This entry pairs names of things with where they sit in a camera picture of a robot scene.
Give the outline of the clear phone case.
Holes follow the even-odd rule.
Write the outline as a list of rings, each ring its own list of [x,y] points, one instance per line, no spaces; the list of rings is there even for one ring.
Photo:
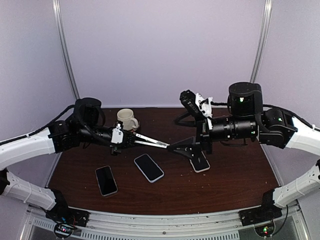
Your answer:
[[[170,145],[169,143],[165,143],[160,140],[156,140],[136,132],[133,135],[134,135],[134,142],[136,144],[146,145],[146,146],[151,146],[156,148],[163,148],[163,149],[166,149]]]

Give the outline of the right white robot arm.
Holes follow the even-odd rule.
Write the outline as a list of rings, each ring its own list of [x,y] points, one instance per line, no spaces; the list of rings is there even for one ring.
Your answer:
[[[229,86],[227,106],[229,115],[213,117],[212,98],[185,90],[179,100],[194,122],[182,125],[196,128],[196,135],[168,146],[170,152],[185,155],[196,172],[205,170],[205,154],[211,154],[214,142],[223,145],[230,140],[257,140],[262,145],[280,149],[298,149],[314,155],[320,154],[320,129],[311,125],[294,112],[273,105],[263,104],[262,89],[258,83],[237,82]]]

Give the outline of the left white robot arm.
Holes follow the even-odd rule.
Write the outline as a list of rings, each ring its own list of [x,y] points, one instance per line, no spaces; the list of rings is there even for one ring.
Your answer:
[[[78,99],[63,111],[73,110],[67,119],[56,117],[33,132],[2,141],[0,194],[52,211],[61,222],[69,221],[72,211],[60,191],[23,180],[10,172],[8,167],[34,157],[62,153],[81,143],[107,146],[113,150],[133,147],[134,134],[123,129],[120,122],[113,127],[98,124],[99,118],[106,120],[101,105],[95,98]]]

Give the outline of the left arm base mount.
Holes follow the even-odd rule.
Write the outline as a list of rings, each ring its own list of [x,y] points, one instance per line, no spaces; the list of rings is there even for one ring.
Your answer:
[[[44,210],[45,217],[55,222],[53,233],[59,240],[69,238],[77,227],[86,227],[90,213],[86,210],[70,208],[63,194],[51,189],[55,197],[55,205],[50,210]]]

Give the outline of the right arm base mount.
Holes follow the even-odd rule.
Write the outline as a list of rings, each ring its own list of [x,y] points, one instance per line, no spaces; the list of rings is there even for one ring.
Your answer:
[[[275,205],[273,200],[274,189],[265,192],[262,196],[261,206],[239,211],[242,226],[257,225],[271,221],[264,226],[255,227],[258,236],[267,238],[274,235],[276,226],[274,220],[280,218],[282,209]]]

